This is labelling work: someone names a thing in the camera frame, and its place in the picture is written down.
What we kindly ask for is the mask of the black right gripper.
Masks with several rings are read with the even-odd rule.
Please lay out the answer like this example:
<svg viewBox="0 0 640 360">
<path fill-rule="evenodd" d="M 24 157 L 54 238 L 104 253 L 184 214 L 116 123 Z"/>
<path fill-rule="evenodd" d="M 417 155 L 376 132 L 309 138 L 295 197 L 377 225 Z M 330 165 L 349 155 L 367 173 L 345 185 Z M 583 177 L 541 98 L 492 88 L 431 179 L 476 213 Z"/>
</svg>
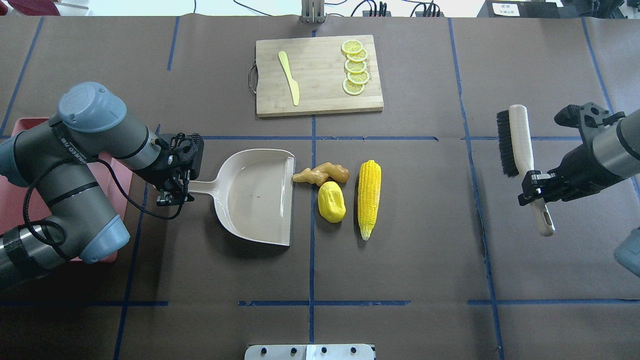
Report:
<svg viewBox="0 0 640 360">
<path fill-rule="evenodd" d="M 569 202 L 598 194 L 622 182 L 624 177 L 599 162 L 594 151 L 594 140 L 597 135 L 604 134 L 606 126 L 615 125 L 625 116 L 622 111 L 610 113 L 592 102 L 585 105 L 570 104 L 560 110 L 554 116 L 554 121 L 560 126 L 578 129 L 582 145 L 568 152 L 560 165 L 547 173 L 527 171 L 521 182 L 519 205 L 525 207 L 538 199 L 544 199 L 546 203 L 559 200 Z"/>
</svg>

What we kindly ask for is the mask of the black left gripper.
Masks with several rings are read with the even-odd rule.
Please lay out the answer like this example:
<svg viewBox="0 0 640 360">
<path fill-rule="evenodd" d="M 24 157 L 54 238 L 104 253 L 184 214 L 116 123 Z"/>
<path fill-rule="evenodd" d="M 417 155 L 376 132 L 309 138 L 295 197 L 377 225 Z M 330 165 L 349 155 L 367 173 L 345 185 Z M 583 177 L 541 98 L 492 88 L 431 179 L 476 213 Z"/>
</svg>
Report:
<svg viewBox="0 0 640 360">
<path fill-rule="evenodd" d="M 148 133 L 144 146 L 131 157 L 131 170 L 160 191 L 158 207 L 178 207 L 195 201 L 183 190 L 187 182 L 198 178 L 203 152 L 204 141 L 199 133 Z"/>
</svg>

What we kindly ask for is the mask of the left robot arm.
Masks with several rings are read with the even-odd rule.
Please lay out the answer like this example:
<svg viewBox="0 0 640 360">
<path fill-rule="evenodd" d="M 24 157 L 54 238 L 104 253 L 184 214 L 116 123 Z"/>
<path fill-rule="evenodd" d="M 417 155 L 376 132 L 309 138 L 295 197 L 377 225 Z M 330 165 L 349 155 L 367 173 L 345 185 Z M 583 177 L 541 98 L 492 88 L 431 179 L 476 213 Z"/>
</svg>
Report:
<svg viewBox="0 0 640 360">
<path fill-rule="evenodd" d="M 95 264 L 130 241 L 89 168 L 105 153 L 159 191 L 157 205 L 182 208 L 201 171 L 199 133 L 156 134 L 98 82 L 71 87 L 46 122 L 1 144 L 1 175 L 26 189 L 21 225 L 1 236 L 1 289 L 80 259 Z"/>
</svg>

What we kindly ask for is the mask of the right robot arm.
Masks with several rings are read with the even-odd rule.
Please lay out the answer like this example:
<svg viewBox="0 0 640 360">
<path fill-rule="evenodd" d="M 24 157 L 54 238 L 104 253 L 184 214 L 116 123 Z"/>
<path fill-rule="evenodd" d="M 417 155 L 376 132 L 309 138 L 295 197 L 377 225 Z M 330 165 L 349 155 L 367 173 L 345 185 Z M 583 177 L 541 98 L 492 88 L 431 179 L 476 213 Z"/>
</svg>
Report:
<svg viewBox="0 0 640 360">
<path fill-rule="evenodd" d="M 609 112 L 597 104 L 567 105 L 554 117 L 560 125 L 579 130 L 582 144 L 568 152 L 560 165 L 546 172 L 533 164 L 526 109 L 512 105 L 508 111 L 510 141 L 516 170 L 522 178 L 518 202 L 531 205 L 542 235 L 553 234 L 546 204 L 585 198 L 637 176 L 639 112 Z"/>
</svg>

